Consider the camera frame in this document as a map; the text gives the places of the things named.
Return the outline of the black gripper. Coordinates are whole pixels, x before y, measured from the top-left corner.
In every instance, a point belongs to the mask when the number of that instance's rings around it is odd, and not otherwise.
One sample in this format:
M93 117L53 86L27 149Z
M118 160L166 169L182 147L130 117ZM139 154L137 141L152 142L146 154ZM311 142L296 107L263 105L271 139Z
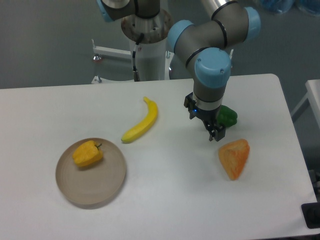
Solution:
M193 92L184 99L184 107L189 112L189 118L200 119L207 131L209 131L209 141L219 142L225 137L226 127L217 121L222 105L222 100L215 102L205 102L200 100Z

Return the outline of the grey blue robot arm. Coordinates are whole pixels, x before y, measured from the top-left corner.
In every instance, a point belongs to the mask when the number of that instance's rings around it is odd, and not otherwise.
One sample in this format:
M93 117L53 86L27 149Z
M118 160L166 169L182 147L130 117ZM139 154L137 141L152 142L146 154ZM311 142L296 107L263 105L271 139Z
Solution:
M261 19L254 8L241 7L236 0L204 0L202 4L210 20L197 26L189 20L173 23L158 0L97 2L104 21L121 20L123 33L133 42L130 60L135 82L143 77L137 61L142 46L168 41L193 79L193 91L184 100L190 118L202 120L210 140L219 141L226 127L218 114L232 67L225 50L255 38Z

